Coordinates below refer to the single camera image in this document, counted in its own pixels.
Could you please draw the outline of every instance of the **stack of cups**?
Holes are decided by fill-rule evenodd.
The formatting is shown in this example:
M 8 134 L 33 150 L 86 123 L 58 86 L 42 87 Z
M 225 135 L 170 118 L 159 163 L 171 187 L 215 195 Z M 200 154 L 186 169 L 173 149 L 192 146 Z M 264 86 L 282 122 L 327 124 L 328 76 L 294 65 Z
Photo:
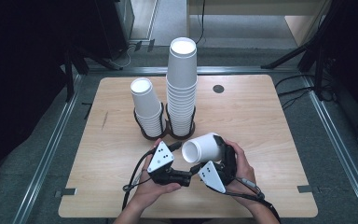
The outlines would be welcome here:
M 153 89 L 152 82 L 139 77 L 131 83 L 134 116 L 142 131 L 149 138 L 159 137 L 166 128 L 163 106 Z
M 193 40 L 172 41 L 167 71 L 167 112 L 175 136 L 191 133 L 197 90 L 197 48 Z

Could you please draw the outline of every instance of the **gray carpet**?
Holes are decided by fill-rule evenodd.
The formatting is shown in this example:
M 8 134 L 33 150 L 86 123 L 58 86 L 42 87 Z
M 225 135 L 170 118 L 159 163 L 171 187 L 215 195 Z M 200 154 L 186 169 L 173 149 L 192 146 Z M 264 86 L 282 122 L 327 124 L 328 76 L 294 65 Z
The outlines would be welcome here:
M 199 48 L 198 66 L 256 66 L 270 63 L 287 53 L 288 49 L 203 49 Z M 166 66 L 168 48 L 154 48 L 147 52 L 142 48 L 130 51 L 129 67 Z M 299 57 L 285 65 L 293 65 Z M 127 63 L 123 55 L 116 63 Z M 99 81 L 104 77 L 120 76 L 120 72 L 111 72 L 92 64 L 90 73 L 84 77 L 81 90 L 58 145 L 48 175 L 34 204 L 27 223 L 106 223 L 113 219 L 105 218 L 61 218 L 58 216 L 60 198 L 55 197 L 57 189 L 64 188 L 71 171 L 76 150 L 83 133 L 89 110 Z M 271 73 L 274 82 L 297 73 Z M 304 87 L 301 78 L 283 82 L 277 92 L 290 91 Z M 30 183 L 37 164 L 42 157 L 48 140 L 54 130 L 64 106 L 66 90 L 57 96 L 48 112 L 40 120 L 32 136 L 17 147 L 7 157 L 0 169 L 0 223 L 11 223 L 21 204 L 26 188 Z M 282 103 L 298 94 L 281 98 Z M 328 103 L 334 120 L 343 132 L 345 142 L 358 164 L 358 146 L 353 143 L 351 127 L 335 103 Z M 319 190 L 314 192 L 319 214 L 314 218 L 284 218 L 282 223 L 358 223 L 358 199 L 351 188 L 336 152 L 320 122 L 308 95 L 298 99 L 285 111 L 290 130 L 303 163 L 310 184 Z

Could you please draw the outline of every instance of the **table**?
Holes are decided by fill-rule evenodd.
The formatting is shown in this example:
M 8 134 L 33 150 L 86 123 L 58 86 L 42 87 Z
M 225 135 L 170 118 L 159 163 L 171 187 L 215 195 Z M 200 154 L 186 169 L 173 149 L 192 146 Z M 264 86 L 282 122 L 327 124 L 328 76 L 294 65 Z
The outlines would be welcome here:
M 149 77 L 159 99 L 166 103 L 165 77 Z M 66 187 L 61 217 L 117 217 L 136 162 L 153 142 L 141 135 L 132 114 L 130 84 L 135 77 L 104 78 L 97 90 Z M 222 93 L 213 86 L 222 85 Z M 196 131 L 214 132 L 239 143 L 255 168 L 257 185 L 281 217 L 315 217 L 318 213 L 307 186 L 296 146 L 272 80 L 267 75 L 199 76 Z M 168 145 L 176 142 L 164 137 Z M 180 149 L 172 168 L 188 171 Z M 143 217 L 251 217 L 231 197 L 207 189 L 194 175 L 188 188 L 161 196 Z
M 331 0 L 208 0 L 204 15 L 283 15 L 296 41 L 301 46 L 317 29 Z M 187 0 L 187 36 L 189 16 L 202 14 L 202 1 Z

